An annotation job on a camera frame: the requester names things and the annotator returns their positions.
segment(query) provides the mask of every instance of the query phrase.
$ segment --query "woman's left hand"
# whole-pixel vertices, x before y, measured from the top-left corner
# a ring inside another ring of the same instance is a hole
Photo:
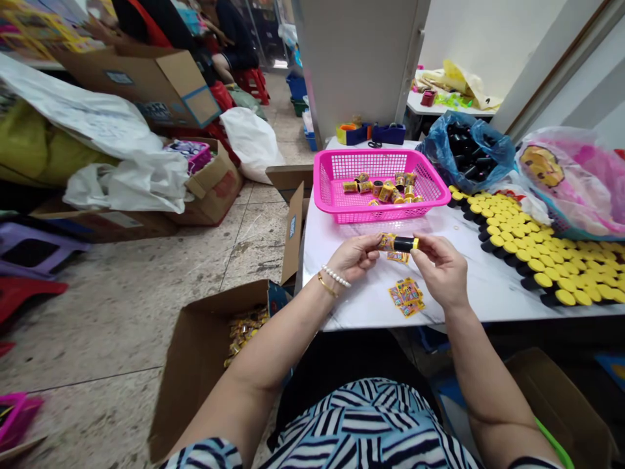
[[[339,246],[327,266],[350,283],[358,280],[365,276],[380,257],[380,252],[376,250],[380,240],[381,233],[348,239]]]

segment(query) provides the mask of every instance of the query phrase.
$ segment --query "pink plastic bag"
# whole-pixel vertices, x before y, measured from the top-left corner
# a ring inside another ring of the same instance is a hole
[[[598,143],[597,133],[547,127],[523,138],[519,174],[572,227],[625,237],[625,162]]]

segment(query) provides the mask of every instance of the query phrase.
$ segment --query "woman's right hand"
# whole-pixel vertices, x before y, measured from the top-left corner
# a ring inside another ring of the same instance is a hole
[[[445,312],[469,307],[467,261],[442,236],[414,233],[419,249],[410,251],[428,291]]]

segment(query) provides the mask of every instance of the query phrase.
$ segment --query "blue plastic bag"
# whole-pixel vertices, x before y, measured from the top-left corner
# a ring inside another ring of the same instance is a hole
[[[447,137],[447,126],[456,122],[471,126],[471,137],[475,143],[479,145],[484,153],[490,155],[497,162],[497,166],[495,166],[485,181],[479,183],[470,181],[456,167]],[[488,147],[485,144],[484,136],[486,135],[496,141],[492,147]],[[430,133],[417,147],[417,150],[428,157],[445,181],[454,184],[467,194],[487,189],[492,184],[503,179],[514,168],[514,145],[507,135],[500,134],[481,119],[455,111],[447,111],[436,119],[436,122],[430,128]]]

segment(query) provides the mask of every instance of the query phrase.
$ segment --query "tiled floor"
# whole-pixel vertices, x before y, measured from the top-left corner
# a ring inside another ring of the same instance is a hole
[[[265,112],[287,164],[312,163],[284,77],[267,82]],[[66,269],[59,280],[69,290],[4,338],[17,345],[0,359],[0,394],[46,400],[31,436],[49,436],[20,467],[149,467],[146,439],[176,314],[241,283],[279,281],[287,211],[273,187],[248,182],[217,228],[95,245]],[[398,337],[414,360],[405,331]],[[262,448],[257,463],[267,455]]]

